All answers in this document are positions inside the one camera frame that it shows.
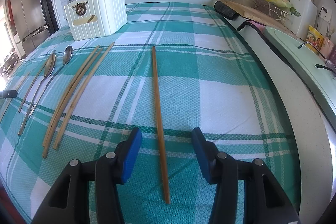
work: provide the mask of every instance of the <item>stainless steel refrigerator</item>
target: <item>stainless steel refrigerator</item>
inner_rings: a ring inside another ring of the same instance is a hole
[[[58,27],[51,0],[5,0],[10,27],[28,56]]]

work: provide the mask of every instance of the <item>metal bolt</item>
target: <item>metal bolt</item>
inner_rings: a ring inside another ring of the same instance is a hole
[[[105,157],[108,159],[112,159],[116,156],[115,152],[108,152],[106,153]]]
[[[227,154],[225,152],[218,152],[217,157],[220,159],[226,159]]]
[[[259,166],[262,166],[262,165],[264,164],[263,160],[261,160],[261,159],[255,159],[255,160],[254,160],[254,163],[255,163],[256,165],[259,165]]]
[[[78,164],[78,160],[76,160],[76,159],[70,160],[69,164],[71,166],[76,166]]]

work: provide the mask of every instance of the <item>checkered tablecloth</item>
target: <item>checkered tablecloth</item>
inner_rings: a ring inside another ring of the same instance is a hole
[[[127,184],[118,185],[127,223],[208,222],[216,186],[208,185],[201,175],[190,139],[194,127],[200,127],[207,140],[236,159],[263,159],[298,206],[300,167],[291,127],[281,102],[238,32],[209,6],[130,4],[127,16],[128,23],[108,37],[74,41],[69,27],[63,27],[43,42],[9,80],[8,89],[30,71],[0,124],[0,177],[24,219],[31,221],[71,159],[98,159],[113,151],[133,127],[141,129],[142,145],[132,177]],[[48,158],[43,159],[42,140],[66,86],[98,44],[106,49],[113,41],[115,45],[71,116],[59,150],[51,146]],[[68,45],[74,49],[70,63],[51,83],[19,137],[42,74],[18,113],[23,96],[46,56],[56,50],[58,69]],[[153,45],[157,46],[170,205],[163,200],[158,157]],[[0,100],[0,113],[4,101]],[[89,196],[91,223],[96,223],[93,184]],[[237,223],[242,222],[243,207],[240,182]]]

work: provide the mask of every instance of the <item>white basket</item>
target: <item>white basket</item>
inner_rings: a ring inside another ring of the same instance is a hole
[[[80,16],[75,6],[84,3],[86,12]],[[75,0],[64,9],[74,40],[111,35],[127,22],[125,0]]]

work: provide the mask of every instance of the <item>metal spoon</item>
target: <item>metal spoon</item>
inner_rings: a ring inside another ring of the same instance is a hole
[[[37,90],[35,91],[35,94],[31,100],[31,103],[29,105],[29,108],[27,110],[27,113],[26,113],[26,116],[23,120],[23,123],[21,125],[21,128],[18,132],[18,135],[22,135],[23,133],[23,130],[25,129],[25,126],[26,126],[26,123],[27,123],[27,120],[28,120],[28,117],[29,117],[29,112],[32,108],[32,105],[33,105],[33,102],[35,100],[35,97],[36,97],[36,94],[37,92],[39,91],[39,88],[40,86],[42,85],[42,83],[51,75],[51,73],[53,72],[54,68],[55,68],[55,62],[56,62],[56,54],[52,54],[49,58],[48,58],[48,61],[44,67],[44,78],[42,79],[42,81],[40,82],[39,86],[37,87]]]
[[[72,57],[72,52],[73,49],[72,47],[69,45],[65,48],[64,50],[64,54],[63,54],[63,65],[55,72],[55,74],[52,76],[52,78],[49,80],[49,82],[47,83],[47,85],[44,88],[44,91],[42,92],[41,96],[39,97],[39,99],[37,100],[36,104],[33,105],[31,112],[29,114],[29,116],[33,115],[33,112],[36,108],[36,106],[39,104],[41,98],[43,97],[45,91],[47,90],[48,86],[50,85],[50,83],[52,82],[52,80],[55,78],[55,76],[61,71],[61,69],[69,63],[71,57]]]

